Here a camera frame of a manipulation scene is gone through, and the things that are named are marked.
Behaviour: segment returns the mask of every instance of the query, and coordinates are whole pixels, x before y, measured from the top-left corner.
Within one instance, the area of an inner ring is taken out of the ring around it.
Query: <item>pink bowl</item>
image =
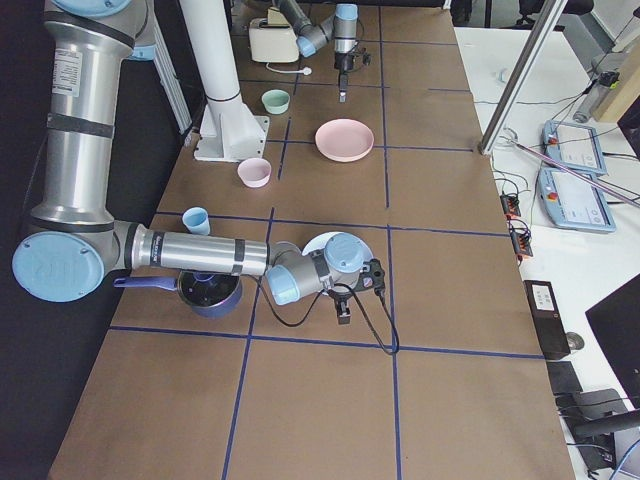
[[[347,118],[331,120],[316,132],[316,146],[336,162],[353,162],[373,148],[373,132],[364,123]]]
[[[247,187],[262,187],[271,177],[271,164],[264,158],[247,158],[238,165],[238,176]]]

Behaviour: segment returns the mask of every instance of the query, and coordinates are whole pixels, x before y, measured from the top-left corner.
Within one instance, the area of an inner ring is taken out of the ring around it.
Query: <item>pot handle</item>
[[[113,281],[117,288],[156,287],[175,292],[178,289],[177,279],[173,277],[120,277]]]

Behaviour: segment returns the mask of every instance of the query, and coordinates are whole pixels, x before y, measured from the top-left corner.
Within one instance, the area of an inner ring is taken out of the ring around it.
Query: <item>white desk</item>
[[[476,112],[483,131],[486,129],[496,103],[506,85],[528,32],[457,28],[456,36],[462,59],[473,93]],[[518,102],[555,102],[577,95],[588,85],[588,76],[568,42],[561,33],[553,33],[548,39],[543,55],[524,84]],[[528,146],[541,142],[545,121],[553,117],[570,100],[553,105],[528,105],[518,103],[507,121],[515,130],[519,141]],[[571,120],[577,102],[566,117]],[[599,133],[615,127],[591,120],[589,125]],[[599,137],[603,151],[630,153],[633,150],[619,129]],[[585,340],[585,348],[575,352],[571,360],[585,391],[615,388],[626,396],[600,349],[585,316],[585,311],[608,296],[640,272],[640,211],[628,205],[612,206],[617,230],[611,234],[592,234],[554,228],[536,199],[532,207],[533,189],[539,161],[513,148],[496,148],[493,153],[495,167],[527,178],[531,192],[520,195],[523,220],[532,231],[534,257],[520,267],[523,280],[550,281],[558,302],[558,308],[566,331],[576,332]],[[607,157],[609,175],[606,180],[640,190],[640,163],[632,160]],[[509,177],[521,190],[525,182]],[[505,185],[506,191],[513,187]],[[576,478],[586,479],[585,467],[576,448],[569,447]]]

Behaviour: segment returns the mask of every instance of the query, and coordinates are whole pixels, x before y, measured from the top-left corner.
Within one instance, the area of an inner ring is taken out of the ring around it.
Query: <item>pink cup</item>
[[[247,158],[238,165],[238,176],[247,187],[262,187],[271,178],[271,164],[264,158]]]

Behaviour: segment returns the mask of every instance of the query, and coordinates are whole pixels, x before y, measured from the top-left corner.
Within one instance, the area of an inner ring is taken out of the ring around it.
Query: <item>white cable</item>
[[[277,70],[275,68],[270,67],[268,63],[265,65],[265,67],[270,72],[275,72],[275,73],[302,73],[303,75],[311,75],[313,73],[313,70],[311,70],[309,67],[304,67],[302,70]]]

